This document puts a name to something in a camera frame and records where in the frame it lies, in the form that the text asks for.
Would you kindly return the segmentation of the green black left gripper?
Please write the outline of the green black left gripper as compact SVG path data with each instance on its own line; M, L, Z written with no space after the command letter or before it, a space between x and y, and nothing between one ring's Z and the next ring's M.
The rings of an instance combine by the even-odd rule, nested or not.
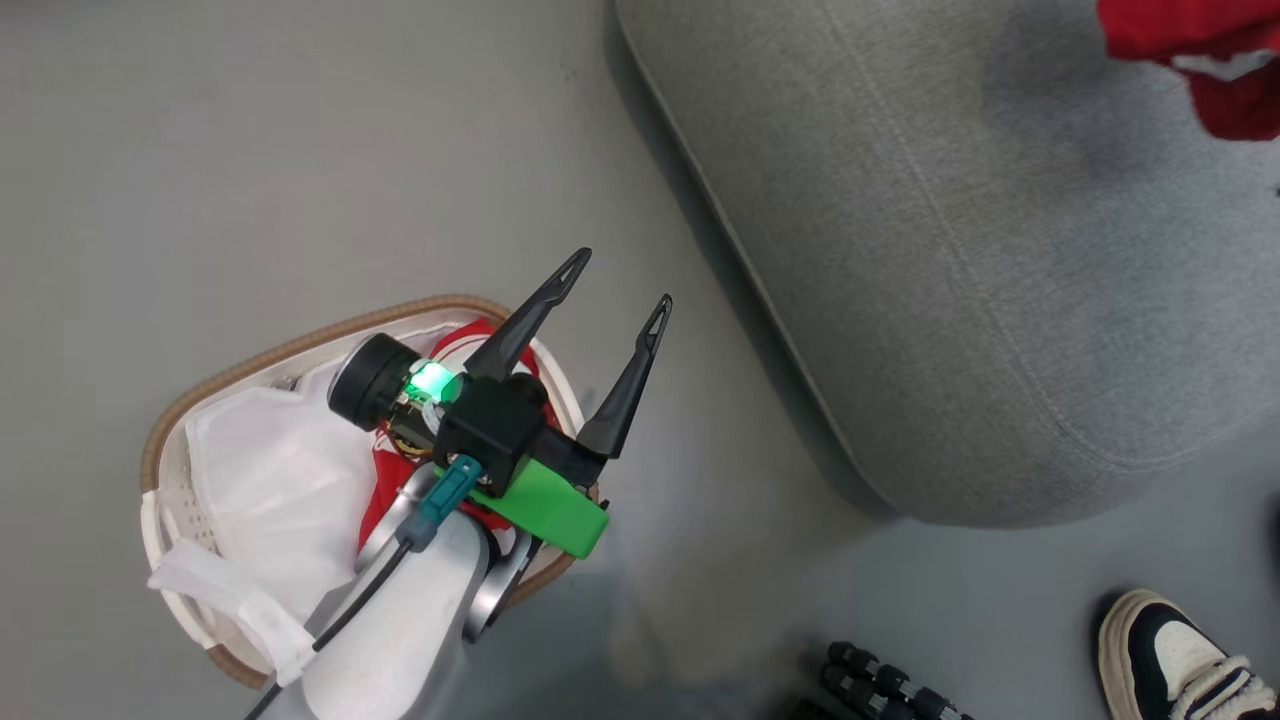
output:
M466 372L475 379L507 380L591 255L590 247L579 249L557 268L465 361ZM470 501L572 559L586 559L609 523L591 492L607 457L617 459L625 447L672 310L673 300L664 293L637 333L620 378L579 432L579 443L544 427L517 464L506 493L494 497L477 487Z

